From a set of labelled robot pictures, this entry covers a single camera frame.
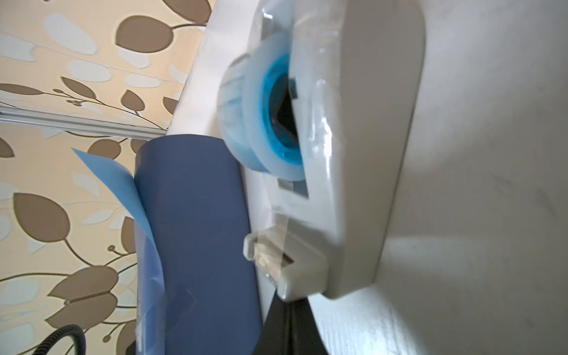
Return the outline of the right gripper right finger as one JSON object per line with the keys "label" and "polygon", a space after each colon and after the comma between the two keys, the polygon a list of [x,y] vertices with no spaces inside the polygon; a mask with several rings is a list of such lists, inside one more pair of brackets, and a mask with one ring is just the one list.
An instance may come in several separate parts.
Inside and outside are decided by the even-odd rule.
{"label": "right gripper right finger", "polygon": [[291,353],[328,354],[307,298],[291,303]]}

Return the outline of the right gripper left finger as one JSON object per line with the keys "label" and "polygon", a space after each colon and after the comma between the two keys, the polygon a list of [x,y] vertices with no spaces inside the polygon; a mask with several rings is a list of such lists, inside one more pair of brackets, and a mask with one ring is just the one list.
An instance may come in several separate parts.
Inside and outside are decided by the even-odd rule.
{"label": "right gripper left finger", "polygon": [[285,355],[290,353],[290,316],[288,304],[275,294],[253,355]]}

